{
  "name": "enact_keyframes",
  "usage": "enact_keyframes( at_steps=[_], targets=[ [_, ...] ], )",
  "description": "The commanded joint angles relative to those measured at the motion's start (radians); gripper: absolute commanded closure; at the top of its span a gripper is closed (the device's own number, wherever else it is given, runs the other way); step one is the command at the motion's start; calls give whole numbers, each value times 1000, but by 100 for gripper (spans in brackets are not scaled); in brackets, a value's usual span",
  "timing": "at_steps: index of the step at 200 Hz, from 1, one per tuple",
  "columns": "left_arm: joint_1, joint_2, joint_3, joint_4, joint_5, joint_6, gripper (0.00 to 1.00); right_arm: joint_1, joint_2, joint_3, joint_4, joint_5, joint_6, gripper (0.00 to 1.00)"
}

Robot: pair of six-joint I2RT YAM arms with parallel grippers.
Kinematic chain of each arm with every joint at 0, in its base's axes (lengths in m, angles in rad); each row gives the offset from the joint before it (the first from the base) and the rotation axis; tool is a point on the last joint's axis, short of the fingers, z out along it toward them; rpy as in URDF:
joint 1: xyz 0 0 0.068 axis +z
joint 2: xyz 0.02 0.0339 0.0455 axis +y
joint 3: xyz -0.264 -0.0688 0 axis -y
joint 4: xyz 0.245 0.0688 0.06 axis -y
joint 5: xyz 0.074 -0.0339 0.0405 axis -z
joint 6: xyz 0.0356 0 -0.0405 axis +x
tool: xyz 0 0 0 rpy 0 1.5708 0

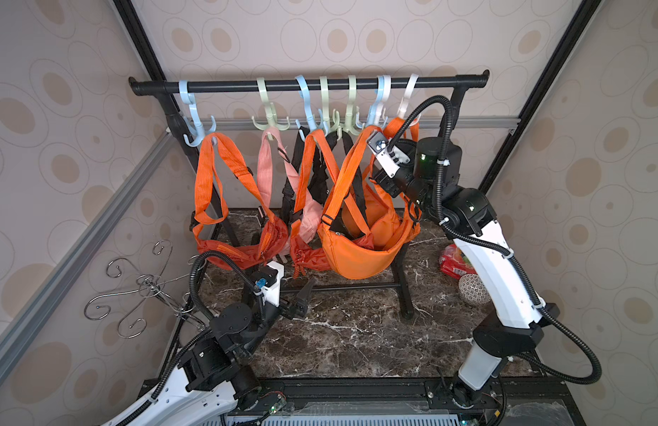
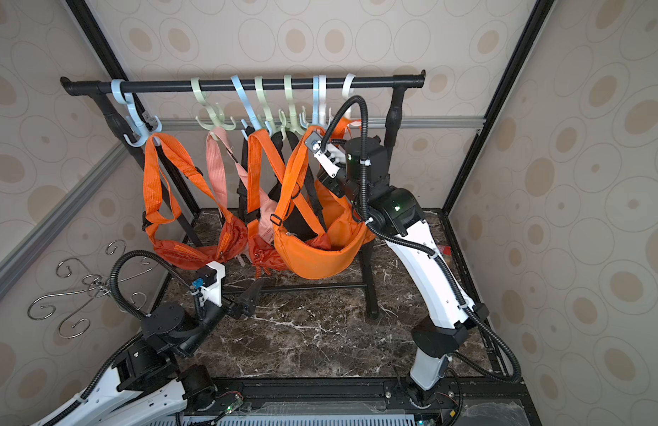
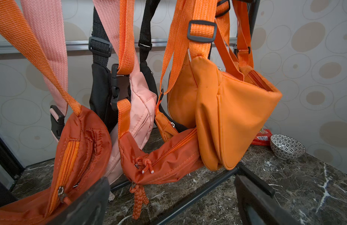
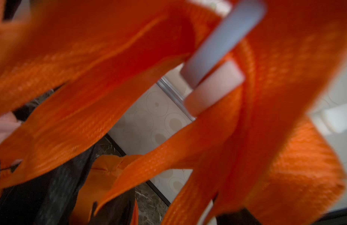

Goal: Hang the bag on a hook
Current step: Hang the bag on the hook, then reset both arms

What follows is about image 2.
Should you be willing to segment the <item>pink sling bag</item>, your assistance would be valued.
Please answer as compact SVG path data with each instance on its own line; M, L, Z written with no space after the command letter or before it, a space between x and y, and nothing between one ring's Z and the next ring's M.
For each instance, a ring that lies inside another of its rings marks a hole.
M261 218L256 236L250 238L248 227L245 222L228 209L227 173L220 151L220 146L226 148L230 158L235 162L238 176L244 179L247 188L247 171L238 163L232 153L227 131L215 128L208 132L206 137L206 164L208 168L208 179L213 191L219 210L225 219L222 226L220 241L218 245L219 262L229 261L239 255L247 256L256 267L257 275L262 272L269 273L271 270L284 271L286 263L274 247L273 226L266 214L275 212L277 202L273 201L262 190L259 190L261 202Z

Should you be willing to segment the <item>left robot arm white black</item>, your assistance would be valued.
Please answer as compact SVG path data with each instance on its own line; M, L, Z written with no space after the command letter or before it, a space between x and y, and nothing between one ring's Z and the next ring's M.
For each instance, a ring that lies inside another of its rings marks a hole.
M41 425L144 425L165 415L206 412L222 398L207 368L179 368L227 316L255 314L261 291L268 284L253 282L234 301L217 305L194 293L195 312L176 302L160 305L141 320L141 330L103 363L91 383Z

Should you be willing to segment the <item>black sling bag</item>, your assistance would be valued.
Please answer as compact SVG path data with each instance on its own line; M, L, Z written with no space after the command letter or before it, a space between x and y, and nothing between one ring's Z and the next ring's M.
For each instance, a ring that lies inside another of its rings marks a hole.
M245 171L248 170L248 141L247 137L254 133L254 127L247 126L245 128L245 136L241 147L241 158L239 164L244 168ZM249 222L247 216L247 202L248 202L248 190L246 188L243 180L240 180L238 184L238 216L247 224Z
M275 133L270 138L273 150L268 154L268 161L277 179L277 197L274 198L274 201L277 202L278 207L282 206L284 176L291 170L291 166L284 160L282 149L288 145L291 150L294 150L300 144L299 136L292 131L287 133L286 138L287 142L284 142L282 132ZM270 225L273 226L273 238L276 246L279 234L297 237L301 241L312 241L325 235L327 223L323 217L323 206L315 188L314 175L309 167L300 174L299 182L293 182L289 205L284 207L281 213L273 212L266 216L270 220Z

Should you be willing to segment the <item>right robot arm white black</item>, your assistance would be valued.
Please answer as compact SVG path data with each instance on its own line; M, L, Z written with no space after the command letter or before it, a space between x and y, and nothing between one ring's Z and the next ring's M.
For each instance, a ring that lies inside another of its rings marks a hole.
M469 331L487 319L487 307L458 285L416 197L391 185L387 148L378 138L326 145L314 138L307 146L322 168L321 183L346 196L355 213L368 207L366 222L396 253L423 297L428 316L412 330L417 353L410 380L412 389L431 392Z

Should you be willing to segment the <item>orange backpack bottom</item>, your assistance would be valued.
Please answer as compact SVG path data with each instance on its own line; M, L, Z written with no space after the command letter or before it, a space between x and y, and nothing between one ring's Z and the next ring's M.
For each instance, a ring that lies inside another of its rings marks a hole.
M312 125L307 129L298 147L293 150L288 161L291 170L283 180L282 206L277 206L276 213L281 213L284 207L289 205L293 182L299 182L300 174L309 166L310 151L304 143L311 131L318 132L320 136L325 135L323 128ZM336 249L324 251L310 247L307 251L308 266L301 266L290 259L286 261L291 271L309 280L326 279L343 272L354 261L360 249L374 240L374 235L367 226L355 220L353 206L345 197L337 197L319 181L316 181L316 189L323 205L325 222L332 229L332 239L335 241ZM277 238L278 245L276 246L274 241L275 248L286 256L291 248L300 243L300 240L293 236L279 234Z

